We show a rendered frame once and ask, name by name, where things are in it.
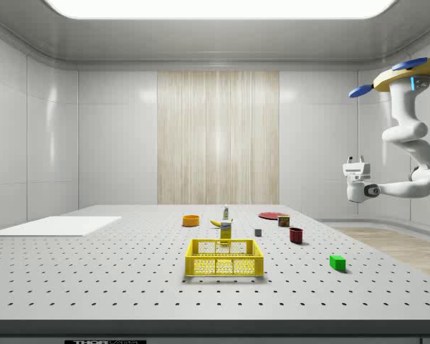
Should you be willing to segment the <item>yellow basket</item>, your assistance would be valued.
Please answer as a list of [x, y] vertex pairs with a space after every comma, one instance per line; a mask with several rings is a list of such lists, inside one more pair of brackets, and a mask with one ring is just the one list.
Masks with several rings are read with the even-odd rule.
[[253, 239], [192, 239], [186, 251], [186, 276], [263, 274], [264, 255]]

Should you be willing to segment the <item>white board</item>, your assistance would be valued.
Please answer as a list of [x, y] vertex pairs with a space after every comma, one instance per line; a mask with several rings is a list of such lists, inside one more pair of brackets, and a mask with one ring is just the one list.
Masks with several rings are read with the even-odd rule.
[[121, 216], [49, 216], [0, 230], [0, 237], [83, 237]]

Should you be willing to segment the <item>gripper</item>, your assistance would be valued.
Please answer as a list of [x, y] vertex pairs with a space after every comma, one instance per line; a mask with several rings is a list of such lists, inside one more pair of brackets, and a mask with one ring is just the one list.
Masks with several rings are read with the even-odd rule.
[[343, 164], [343, 174], [347, 178], [370, 178], [371, 165], [365, 162], [362, 155], [359, 156], [358, 162], [353, 162], [353, 157], [350, 156]]

